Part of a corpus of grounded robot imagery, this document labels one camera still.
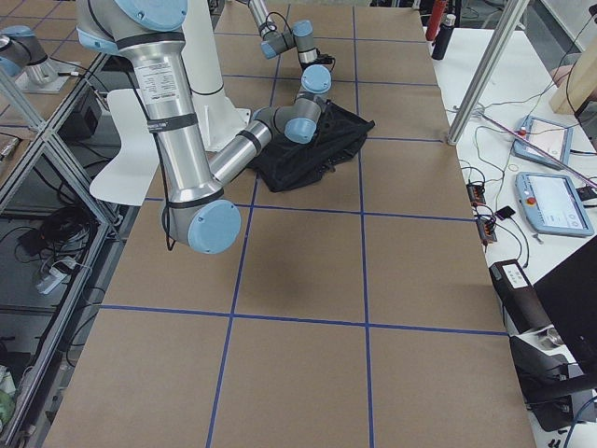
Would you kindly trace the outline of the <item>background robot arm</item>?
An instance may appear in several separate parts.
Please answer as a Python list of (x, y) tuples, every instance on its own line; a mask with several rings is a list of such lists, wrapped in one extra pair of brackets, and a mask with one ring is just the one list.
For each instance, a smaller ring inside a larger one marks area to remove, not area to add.
[(58, 93), (75, 67), (51, 60), (31, 28), (8, 26), (1, 30), (1, 70), (29, 93)]

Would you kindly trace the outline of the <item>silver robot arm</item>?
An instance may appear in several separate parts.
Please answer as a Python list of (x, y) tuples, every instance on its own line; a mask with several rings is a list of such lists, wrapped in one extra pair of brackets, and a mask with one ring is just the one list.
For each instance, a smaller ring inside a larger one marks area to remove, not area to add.
[(148, 131), (160, 159), (166, 195), (161, 224), (168, 246), (179, 242), (205, 254), (218, 254), (235, 241), (242, 224), (238, 208), (223, 199), (224, 187), (278, 134), (309, 143), (325, 109), (331, 74), (319, 64), (319, 50), (308, 20), (279, 32), (260, 1), (248, 4), (272, 58), (296, 49), (303, 69), (294, 104), (259, 109), (214, 157), (208, 158), (192, 102), (190, 66), (183, 61), (184, 24), (191, 22), (187, 1), (79, 1), (80, 43), (121, 56), (132, 64), (142, 93)]
[(261, 37), (260, 48), (266, 59), (281, 56), (287, 51), (297, 53), (302, 70), (312, 65), (327, 65), (332, 68), (335, 58), (323, 53), (315, 44), (313, 27), (309, 20), (296, 21), (290, 25), (284, 16), (269, 11), (264, 1), (242, 1), (247, 5)]

